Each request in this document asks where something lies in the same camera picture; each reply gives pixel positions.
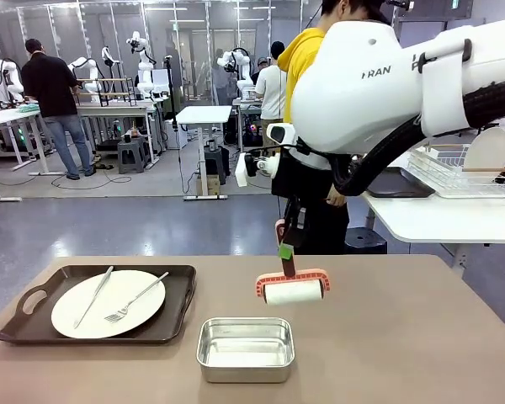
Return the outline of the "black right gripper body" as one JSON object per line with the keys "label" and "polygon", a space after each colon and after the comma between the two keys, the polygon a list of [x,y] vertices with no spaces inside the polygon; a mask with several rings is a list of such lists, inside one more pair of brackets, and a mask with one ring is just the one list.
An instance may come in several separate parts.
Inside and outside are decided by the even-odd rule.
{"label": "black right gripper body", "polygon": [[298,199],[304,207],[325,206],[325,171],[308,167],[282,153],[272,180],[272,195]]}

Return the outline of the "person right hand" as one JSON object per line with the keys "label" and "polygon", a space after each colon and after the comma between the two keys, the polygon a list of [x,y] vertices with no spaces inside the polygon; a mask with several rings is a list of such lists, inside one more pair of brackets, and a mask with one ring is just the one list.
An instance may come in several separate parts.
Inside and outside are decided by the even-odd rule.
{"label": "person right hand", "polygon": [[346,205],[347,200],[346,197],[340,194],[334,186],[332,186],[327,194],[326,202],[330,206],[334,206],[337,208],[343,207]]}

